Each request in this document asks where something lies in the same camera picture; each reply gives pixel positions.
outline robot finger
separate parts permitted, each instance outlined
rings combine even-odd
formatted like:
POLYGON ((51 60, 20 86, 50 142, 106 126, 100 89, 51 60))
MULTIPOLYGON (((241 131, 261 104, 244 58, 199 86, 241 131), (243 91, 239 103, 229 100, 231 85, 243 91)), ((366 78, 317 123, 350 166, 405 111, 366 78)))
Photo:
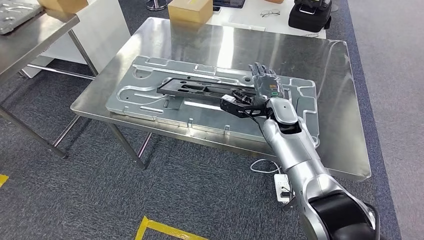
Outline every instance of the robot finger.
POLYGON ((269 69, 267 66, 265 66, 265 65, 262 65, 262 68, 263 68, 263 71, 266 73, 266 74, 272 74, 271 73, 271 69, 269 69))
POLYGON ((259 64, 259 62, 255 62, 254 65, 256 66, 256 69, 259 72, 259 75, 265 74, 264 68, 262 67, 261 64, 259 64))
POLYGON ((258 75, 258 69, 249 64, 250 71, 252 72, 252 76, 258 75))

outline eyeglasses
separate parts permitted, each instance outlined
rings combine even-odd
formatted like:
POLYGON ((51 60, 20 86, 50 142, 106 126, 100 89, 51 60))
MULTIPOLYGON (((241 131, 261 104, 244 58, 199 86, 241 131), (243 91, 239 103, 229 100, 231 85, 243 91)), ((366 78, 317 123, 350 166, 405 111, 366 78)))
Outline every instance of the eyeglasses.
POLYGON ((269 17, 269 16, 279 16, 280 15, 280 10, 278 10, 278 9, 272 9, 272 10, 265 10, 265 11, 262 11, 261 13, 260 13, 260 16, 262 17, 262 18, 267 18, 267 17, 269 17))

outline metal table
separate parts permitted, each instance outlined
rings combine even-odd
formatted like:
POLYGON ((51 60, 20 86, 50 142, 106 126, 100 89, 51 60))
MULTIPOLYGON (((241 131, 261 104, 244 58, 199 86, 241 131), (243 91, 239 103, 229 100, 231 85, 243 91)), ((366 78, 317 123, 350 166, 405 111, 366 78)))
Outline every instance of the metal table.
POLYGON ((173 23, 148 18, 116 57, 72 104, 77 115, 106 122, 135 162, 140 151, 130 147, 115 124, 241 154, 275 159, 272 149, 231 135, 114 114, 105 104, 136 56, 165 58, 223 68, 249 70, 255 61, 277 74, 316 82, 320 146, 317 151, 334 175, 354 180, 371 176, 367 147, 344 41, 308 38, 215 25, 173 23))
MULTIPOLYGON (((93 79, 94 77, 82 74, 29 64, 61 36, 69 33, 76 47, 93 70, 89 57, 72 31, 72 28, 79 22, 80 20, 75 14, 47 10, 17 27, 12 32, 6 35, 0 35, 0 86, 27 65, 33 68, 93 79)), ((50 144, 2 106, 0 106, 0 116, 32 136, 61 158, 64 158, 66 155, 57 146, 79 118, 79 116, 76 116, 56 141, 50 144)))

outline aluminum fixture plate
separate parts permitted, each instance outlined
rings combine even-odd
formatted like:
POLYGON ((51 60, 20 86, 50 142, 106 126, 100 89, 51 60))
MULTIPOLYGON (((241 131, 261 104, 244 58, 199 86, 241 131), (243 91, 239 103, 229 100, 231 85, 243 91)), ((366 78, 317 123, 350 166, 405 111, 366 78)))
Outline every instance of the aluminum fixture plate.
MULTIPOLYGON (((159 86, 172 78, 253 87, 251 76, 250 71, 138 56, 105 106, 113 113, 134 118, 265 142, 254 121, 222 111, 219 103, 156 92, 159 86)), ((315 83, 279 77, 285 95, 296 108, 297 115, 304 119, 317 147, 320 132, 315 83)), ((265 118, 258 117, 257 120, 263 123, 265 118)))
POLYGON ((0 35, 7 34, 19 25, 41 13, 43 7, 14 0, 0 0, 0 35))

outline cardboard box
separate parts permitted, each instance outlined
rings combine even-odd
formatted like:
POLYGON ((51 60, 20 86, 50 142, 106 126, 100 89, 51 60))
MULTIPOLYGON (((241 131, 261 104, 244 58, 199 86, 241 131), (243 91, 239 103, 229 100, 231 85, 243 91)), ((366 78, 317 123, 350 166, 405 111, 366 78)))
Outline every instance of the cardboard box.
POLYGON ((37 0, 46 9, 59 12, 76 14, 79 10, 87 7, 87 0, 37 0))
POLYGON ((168 4, 171 21, 206 23, 213 14, 213 0, 172 0, 168 4))

